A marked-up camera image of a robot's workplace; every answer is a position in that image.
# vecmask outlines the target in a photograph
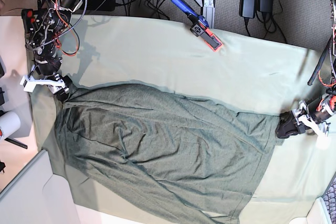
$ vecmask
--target white paper roll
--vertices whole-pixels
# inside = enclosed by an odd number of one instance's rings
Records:
[[[21,121],[18,115],[9,111],[0,117],[0,141],[4,140],[21,127]]]

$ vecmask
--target gray carpet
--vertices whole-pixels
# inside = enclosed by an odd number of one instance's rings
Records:
[[[194,0],[185,0],[197,12],[200,7]],[[322,51],[331,36],[330,0],[280,0],[283,6],[283,13],[275,16],[275,20],[282,28],[287,37],[288,43],[300,47]],[[36,0],[5,0],[6,8],[32,7],[36,8]],[[161,9],[171,20],[190,24],[186,16],[177,9],[169,0]],[[246,35],[244,20],[238,14],[239,0],[216,0],[215,28],[232,31]],[[280,11],[278,0],[274,1],[274,13]],[[20,11],[12,12],[11,15],[18,15]],[[142,1],[132,5],[131,16],[150,17],[152,10],[147,8]],[[117,7],[109,15],[125,15],[123,7]],[[250,20],[249,31],[253,37],[263,38],[265,35],[264,26],[255,18]],[[283,42],[281,33],[268,34],[266,39]]]

